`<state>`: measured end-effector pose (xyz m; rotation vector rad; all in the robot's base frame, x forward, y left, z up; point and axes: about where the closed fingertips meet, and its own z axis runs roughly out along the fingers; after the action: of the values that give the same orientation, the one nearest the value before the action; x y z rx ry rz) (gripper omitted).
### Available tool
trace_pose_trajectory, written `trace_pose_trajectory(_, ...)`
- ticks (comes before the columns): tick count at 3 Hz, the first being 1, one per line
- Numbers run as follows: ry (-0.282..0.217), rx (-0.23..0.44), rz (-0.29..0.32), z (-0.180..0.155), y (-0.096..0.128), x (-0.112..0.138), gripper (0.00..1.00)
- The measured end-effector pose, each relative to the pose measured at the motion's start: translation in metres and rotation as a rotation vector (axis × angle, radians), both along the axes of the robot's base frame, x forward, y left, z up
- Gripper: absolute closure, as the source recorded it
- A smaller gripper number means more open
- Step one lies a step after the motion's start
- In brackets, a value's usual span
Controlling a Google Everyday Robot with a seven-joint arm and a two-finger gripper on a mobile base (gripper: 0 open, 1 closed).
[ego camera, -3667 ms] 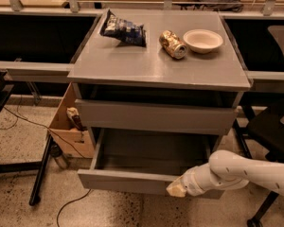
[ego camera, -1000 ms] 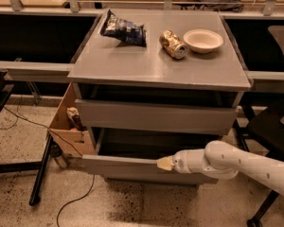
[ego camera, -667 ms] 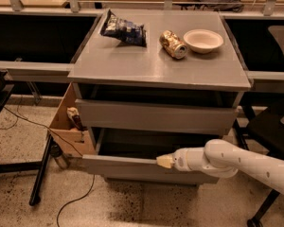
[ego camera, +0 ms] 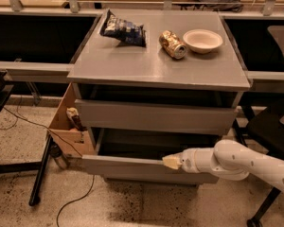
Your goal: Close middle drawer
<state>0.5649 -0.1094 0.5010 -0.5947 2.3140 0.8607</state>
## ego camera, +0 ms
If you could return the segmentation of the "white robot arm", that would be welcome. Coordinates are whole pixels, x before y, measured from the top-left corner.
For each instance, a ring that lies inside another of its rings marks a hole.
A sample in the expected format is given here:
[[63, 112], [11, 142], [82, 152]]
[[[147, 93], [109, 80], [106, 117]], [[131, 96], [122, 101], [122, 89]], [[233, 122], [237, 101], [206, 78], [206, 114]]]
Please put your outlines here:
[[213, 148], [188, 148], [163, 158], [171, 169], [187, 173], [210, 173], [240, 181], [253, 174], [284, 193], [284, 160], [268, 156], [233, 140], [221, 140]]

